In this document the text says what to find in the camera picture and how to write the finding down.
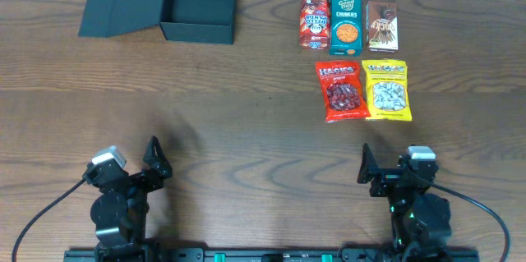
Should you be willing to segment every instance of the brown box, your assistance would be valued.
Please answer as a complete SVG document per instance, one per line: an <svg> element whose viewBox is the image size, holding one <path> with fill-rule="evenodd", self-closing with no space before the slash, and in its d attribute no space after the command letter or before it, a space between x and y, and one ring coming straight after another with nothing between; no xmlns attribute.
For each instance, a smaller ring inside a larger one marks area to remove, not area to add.
<svg viewBox="0 0 526 262"><path fill-rule="evenodd" d="M396 3L370 1L365 9L367 50L371 52L396 52L398 50Z"/></svg>

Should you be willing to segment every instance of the red snack package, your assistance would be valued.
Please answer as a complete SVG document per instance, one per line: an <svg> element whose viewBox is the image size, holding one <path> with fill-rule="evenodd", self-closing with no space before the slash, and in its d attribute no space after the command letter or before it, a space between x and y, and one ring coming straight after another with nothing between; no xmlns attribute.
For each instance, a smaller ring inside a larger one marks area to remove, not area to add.
<svg viewBox="0 0 526 262"><path fill-rule="evenodd" d="M327 0L302 0L299 17L299 43L304 48L329 47L329 3Z"/></svg>
<svg viewBox="0 0 526 262"><path fill-rule="evenodd" d="M327 110L326 122L371 116L363 100L358 62L316 62L316 73Z"/></svg>

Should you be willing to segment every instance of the box lid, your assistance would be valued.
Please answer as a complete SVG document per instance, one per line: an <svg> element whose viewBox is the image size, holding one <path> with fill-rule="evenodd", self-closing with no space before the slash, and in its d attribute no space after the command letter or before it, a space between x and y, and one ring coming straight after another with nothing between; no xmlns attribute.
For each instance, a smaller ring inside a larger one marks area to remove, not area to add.
<svg viewBox="0 0 526 262"><path fill-rule="evenodd" d="M109 37L158 25L164 0L87 0L79 36Z"/></svg>

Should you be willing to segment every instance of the candy bag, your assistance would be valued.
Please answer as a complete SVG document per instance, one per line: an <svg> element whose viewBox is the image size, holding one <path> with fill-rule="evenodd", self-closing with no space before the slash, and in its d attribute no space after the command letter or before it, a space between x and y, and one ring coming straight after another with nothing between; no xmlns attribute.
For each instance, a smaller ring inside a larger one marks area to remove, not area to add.
<svg viewBox="0 0 526 262"><path fill-rule="evenodd" d="M408 99L408 67L404 61L362 61L366 72L367 119L389 119L411 122Z"/></svg>
<svg viewBox="0 0 526 262"><path fill-rule="evenodd" d="M358 62L316 62L316 73L325 101L326 122L371 116L362 96Z"/></svg>

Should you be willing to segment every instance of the yellow candy bag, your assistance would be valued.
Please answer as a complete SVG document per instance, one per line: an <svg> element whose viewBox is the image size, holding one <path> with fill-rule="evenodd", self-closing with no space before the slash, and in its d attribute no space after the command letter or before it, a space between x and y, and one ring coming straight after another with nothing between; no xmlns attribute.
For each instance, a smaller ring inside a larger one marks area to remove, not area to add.
<svg viewBox="0 0 526 262"><path fill-rule="evenodd" d="M362 61L366 72L366 119L389 119L411 122L408 99L408 67L399 60Z"/></svg>

